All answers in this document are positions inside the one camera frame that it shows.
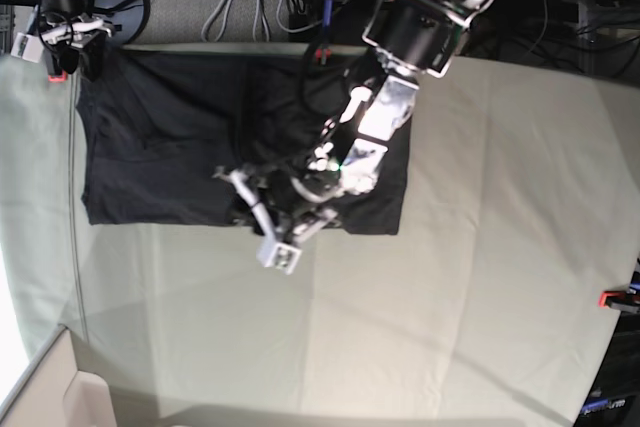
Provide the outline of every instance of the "black stand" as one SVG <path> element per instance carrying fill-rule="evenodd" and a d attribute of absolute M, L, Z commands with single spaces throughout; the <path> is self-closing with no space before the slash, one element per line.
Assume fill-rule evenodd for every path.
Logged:
<path fill-rule="evenodd" d="M 0 5 L 36 7 L 36 0 L 0 0 Z M 118 46 L 133 42 L 149 21 L 149 0 L 95 0 L 93 14 L 103 16 L 113 23 L 118 31 L 107 39 L 107 43 Z"/>

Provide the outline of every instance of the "red clamp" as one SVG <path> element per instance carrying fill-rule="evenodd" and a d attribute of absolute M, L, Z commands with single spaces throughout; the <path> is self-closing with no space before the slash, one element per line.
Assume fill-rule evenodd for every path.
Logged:
<path fill-rule="evenodd" d="M 329 49 L 318 49 L 316 50 L 316 60 L 320 62 L 322 60 L 322 56 L 324 54 L 324 58 L 328 59 L 331 56 L 331 50 Z"/>
<path fill-rule="evenodd" d="M 607 303 L 608 299 L 624 299 L 626 295 L 627 293 L 623 290 L 617 290 L 617 291 L 605 290 L 600 295 L 600 302 L 598 302 L 598 305 L 600 305 L 600 307 L 607 308 L 609 307 Z"/>
<path fill-rule="evenodd" d="M 603 308 L 638 314 L 640 313 L 640 295 L 623 290 L 605 291 L 600 295 L 599 305 Z"/>
<path fill-rule="evenodd" d="M 53 83 L 66 82 L 67 78 L 68 78 L 67 73 L 62 72 L 62 75 L 50 75 L 49 82 L 53 82 Z"/>

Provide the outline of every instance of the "black t-shirt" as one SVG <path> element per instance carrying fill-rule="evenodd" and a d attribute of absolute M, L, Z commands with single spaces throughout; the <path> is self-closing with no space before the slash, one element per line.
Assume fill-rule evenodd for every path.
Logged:
<path fill-rule="evenodd" d="M 230 225 L 235 191 L 218 166 L 265 163 L 312 147 L 323 116 L 296 101 L 298 59 L 112 51 L 77 110 L 87 138 L 83 201 L 92 224 Z M 314 111 L 346 105 L 337 76 L 305 83 Z M 407 183 L 407 124 L 376 189 L 337 204 L 353 234 L 398 231 Z"/>

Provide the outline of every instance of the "white cable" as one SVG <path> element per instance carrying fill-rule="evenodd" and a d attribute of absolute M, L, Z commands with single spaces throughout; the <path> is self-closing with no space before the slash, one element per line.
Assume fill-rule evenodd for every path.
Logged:
<path fill-rule="evenodd" d="M 279 0 L 278 1 L 278 7 L 276 9 L 276 22 L 278 23 L 278 26 L 285 32 L 289 33 L 289 34 L 297 34 L 300 32 L 306 32 L 307 30 L 313 29 L 314 27 L 317 27 L 318 25 L 322 24 L 322 20 L 319 20 L 317 22 L 314 22 L 312 24 L 309 24 L 305 27 L 299 27 L 296 29 L 290 29 L 289 27 L 285 26 L 282 23 L 282 20 L 280 19 L 280 12 L 282 11 L 282 3 L 284 0 Z M 205 21 L 204 25 L 202 26 L 202 30 L 200 31 L 200 38 L 203 42 L 208 42 L 208 36 L 209 36 L 209 30 L 211 29 L 211 26 L 213 24 L 213 22 L 215 22 L 215 20 L 220 16 L 220 13 L 223 11 L 223 15 L 222 15 L 222 26 L 220 27 L 220 31 L 218 32 L 218 35 L 216 35 L 215 39 L 213 40 L 214 42 L 218 42 L 220 39 L 222 39 L 222 37 L 224 36 L 224 33 L 227 29 L 227 21 L 229 19 L 229 11 L 231 9 L 231 4 L 232 4 L 233 0 L 220 0 L 220 2 L 218 2 L 218 5 L 216 6 L 215 10 L 212 12 L 212 14 L 207 18 L 207 20 Z M 262 22 L 262 28 L 264 30 L 264 37 L 265 40 L 267 42 L 269 42 L 271 40 L 271 32 L 269 29 L 269 23 L 267 21 L 266 15 L 264 14 L 264 9 L 263 9 L 263 5 L 262 5 L 262 0 L 256 0 L 256 13 L 254 16 L 254 20 L 253 20 L 253 40 L 257 41 L 258 40 L 258 22 L 259 19 L 261 19 Z"/>
<path fill-rule="evenodd" d="M 103 19 L 96 19 L 93 22 L 74 22 L 72 24 L 73 32 L 75 34 L 81 34 L 86 32 L 91 32 L 92 30 L 98 30 L 104 25 Z M 67 24 L 61 25 L 59 27 L 55 27 L 51 30 L 46 31 L 42 34 L 42 40 L 48 42 L 50 40 L 55 40 L 58 37 L 71 33 L 69 30 L 69 26 Z"/>
<path fill-rule="evenodd" d="M 220 31 L 218 32 L 218 35 L 214 39 L 214 42 L 217 42 L 222 38 L 227 28 L 227 21 L 229 18 L 229 11 L 231 9 L 232 2 L 233 0 L 220 0 L 215 10 L 213 11 L 213 13 L 209 16 L 204 26 L 202 27 L 202 31 L 200 32 L 200 38 L 202 39 L 203 42 L 208 41 L 209 29 L 211 28 L 211 25 L 213 24 L 213 22 L 220 15 L 220 12 L 224 9 L 224 14 L 222 17 L 222 26 L 220 28 Z M 264 12 L 262 10 L 262 0 L 256 0 L 256 14 L 253 22 L 253 40 L 254 41 L 258 40 L 257 31 L 258 31 L 258 22 L 260 17 L 262 17 L 261 20 L 262 20 L 262 27 L 264 29 L 265 40 L 268 42 L 271 38 L 270 31 L 269 31 L 269 23 L 267 22 L 267 18 L 264 15 Z"/>
<path fill-rule="evenodd" d="M 222 16 L 222 26 L 220 27 L 220 31 L 218 32 L 218 35 L 214 39 L 214 42 L 218 42 L 222 38 L 227 28 L 229 9 L 231 8 L 232 2 L 233 0 L 220 0 L 220 2 L 218 2 L 218 5 L 216 6 L 215 10 L 211 13 L 211 15 L 207 18 L 204 25 L 202 26 L 202 31 L 200 32 L 200 38 L 202 39 L 203 42 L 209 42 L 209 39 L 208 39 L 209 29 L 211 29 L 211 25 L 220 15 L 220 12 L 222 11 L 223 7 L 226 6 L 226 8 L 224 9 L 224 14 Z M 262 20 L 262 28 L 264 30 L 265 40 L 269 42 L 271 40 L 271 32 L 269 30 L 269 23 L 267 22 L 267 17 L 265 16 L 264 10 L 262 9 L 262 0 L 256 0 L 256 13 L 253 19 L 253 40 L 256 42 L 258 41 L 258 20 L 259 19 Z"/>
<path fill-rule="evenodd" d="M 267 208 L 264 206 L 258 196 L 247 185 L 247 175 L 241 170 L 234 170 L 229 174 L 229 180 L 236 189 L 236 192 L 242 200 L 251 208 L 253 216 L 258 221 L 262 233 L 269 239 L 276 238 L 276 230 L 267 212 Z"/>

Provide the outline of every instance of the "metal bracket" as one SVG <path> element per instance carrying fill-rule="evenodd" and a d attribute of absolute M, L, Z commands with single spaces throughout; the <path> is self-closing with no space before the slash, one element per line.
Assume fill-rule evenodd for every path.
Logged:
<path fill-rule="evenodd" d="M 9 32 L 12 21 L 13 19 L 10 14 L 0 14 L 0 32 Z"/>

